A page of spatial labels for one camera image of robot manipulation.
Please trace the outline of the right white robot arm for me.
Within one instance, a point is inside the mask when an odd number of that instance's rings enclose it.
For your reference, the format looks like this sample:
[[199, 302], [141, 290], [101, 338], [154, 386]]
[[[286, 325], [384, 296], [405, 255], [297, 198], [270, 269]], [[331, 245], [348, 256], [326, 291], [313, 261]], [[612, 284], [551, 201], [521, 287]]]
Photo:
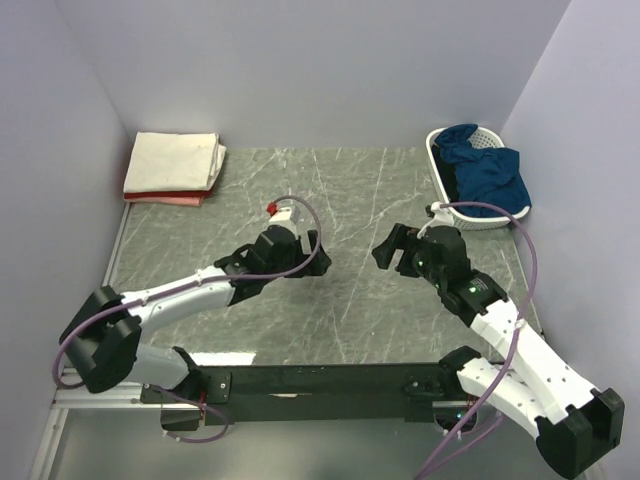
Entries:
[[479, 353], [459, 349], [447, 356], [450, 367], [438, 377], [444, 395], [485, 400], [526, 430], [565, 479], [577, 478], [619, 445], [621, 396], [582, 377], [519, 318], [507, 292], [472, 267], [459, 230], [395, 224], [372, 255], [387, 269], [397, 251], [402, 255], [396, 271], [433, 285], [445, 309], [487, 341], [508, 368], [501, 372]]

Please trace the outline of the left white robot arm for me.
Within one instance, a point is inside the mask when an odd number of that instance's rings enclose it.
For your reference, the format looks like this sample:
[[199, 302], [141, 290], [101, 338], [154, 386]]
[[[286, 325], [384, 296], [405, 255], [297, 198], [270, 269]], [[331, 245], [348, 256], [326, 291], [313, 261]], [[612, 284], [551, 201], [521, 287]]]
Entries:
[[254, 242], [189, 277], [137, 292], [97, 289], [61, 335], [60, 347], [92, 394], [137, 381], [179, 402], [198, 400], [207, 389], [201, 367], [183, 348], [152, 347], [147, 336], [251, 299], [276, 279], [322, 276], [330, 264], [319, 231], [299, 236], [271, 225]]

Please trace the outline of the cream white t shirt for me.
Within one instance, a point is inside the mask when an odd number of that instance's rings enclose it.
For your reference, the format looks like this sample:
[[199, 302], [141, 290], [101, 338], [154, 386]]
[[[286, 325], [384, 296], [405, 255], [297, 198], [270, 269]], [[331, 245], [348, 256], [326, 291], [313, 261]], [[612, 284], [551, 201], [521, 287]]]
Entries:
[[226, 151], [216, 133], [138, 132], [123, 193], [209, 191], [222, 169]]

